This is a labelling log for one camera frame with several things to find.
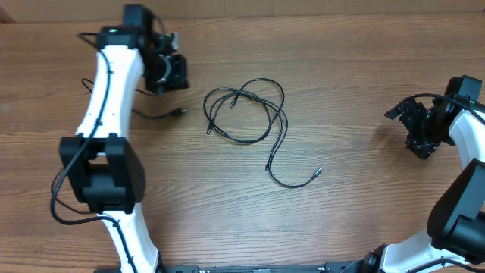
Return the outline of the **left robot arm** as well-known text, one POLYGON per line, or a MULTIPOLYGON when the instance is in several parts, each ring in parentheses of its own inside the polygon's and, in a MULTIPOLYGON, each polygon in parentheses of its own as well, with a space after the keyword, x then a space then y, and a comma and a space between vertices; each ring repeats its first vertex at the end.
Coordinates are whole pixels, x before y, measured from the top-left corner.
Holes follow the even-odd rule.
POLYGON ((63 168, 52 182, 52 217, 64 225, 101 221, 120 257, 119 272, 164 271, 142 213, 144 167, 129 142, 141 80, 155 96, 189 86, 179 36, 157 33, 158 19, 142 4, 126 4, 120 25, 94 33, 91 99, 75 135, 61 139, 63 168))

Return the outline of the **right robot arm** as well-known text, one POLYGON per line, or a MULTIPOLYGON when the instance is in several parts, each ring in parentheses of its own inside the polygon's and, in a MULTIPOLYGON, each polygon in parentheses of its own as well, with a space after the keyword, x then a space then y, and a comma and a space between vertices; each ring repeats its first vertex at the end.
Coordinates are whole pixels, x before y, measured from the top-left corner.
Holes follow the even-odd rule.
POLYGON ((437 201, 427 229, 401 243, 382 245, 346 272, 433 272, 457 266, 477 272, 484 262, 484 106, 481 80, 467 75, 449 80, 443 95, 432 94, 432 107, 404 98, 385 113, 408 130, 405 143, 427 159, 441 143, 458 150, 462 172, 437 201))

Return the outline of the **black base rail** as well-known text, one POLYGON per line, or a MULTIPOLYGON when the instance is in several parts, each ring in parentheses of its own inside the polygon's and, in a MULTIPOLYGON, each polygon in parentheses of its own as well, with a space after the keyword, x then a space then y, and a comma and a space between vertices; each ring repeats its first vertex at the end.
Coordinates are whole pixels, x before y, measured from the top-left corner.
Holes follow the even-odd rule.
POLYGON ((158 266, 156 273, 343 273, 382 272, 364 266, 362 260, 355 262, 326 262, 323 265, 259 265, 200 268, 196 265, 158 266))

